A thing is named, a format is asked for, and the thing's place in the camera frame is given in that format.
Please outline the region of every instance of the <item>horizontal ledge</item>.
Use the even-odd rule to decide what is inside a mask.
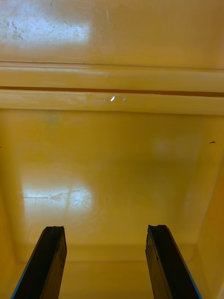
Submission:
[[[0,108],[224,115],[224,97],[0,90]]]
[[[0,64],[0,85],[224,92],[224,72],[111,65]]]
[[[70,244],[67,240],[67,263],[72,262],[145,262],[145,243],[142,244]],[[16,259],[26,262],[35,244],[17,244]],[[185,261],[190,261],[195,248],[194,243],[178,243]]]

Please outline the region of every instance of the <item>glossy surface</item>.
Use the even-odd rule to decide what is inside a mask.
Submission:
[[[68,261],[145,260],[148,223],[165,223],[180,245],[197,241],[223,117],[2,110],[0,121],[2,191],[19,261],[52,225],[65,227]]]
[[[0,2],[0,60],[224,67],[221,0]]]

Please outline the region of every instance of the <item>yellow wall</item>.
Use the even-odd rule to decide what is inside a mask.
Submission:
[[[5,204],[0,195],[0,298],[7,292],[7,284],[15,267],[12,234],[6,215]]]
[[[212,298],[224,298],[224,163],[206,213],[194,259],[201,259]]]

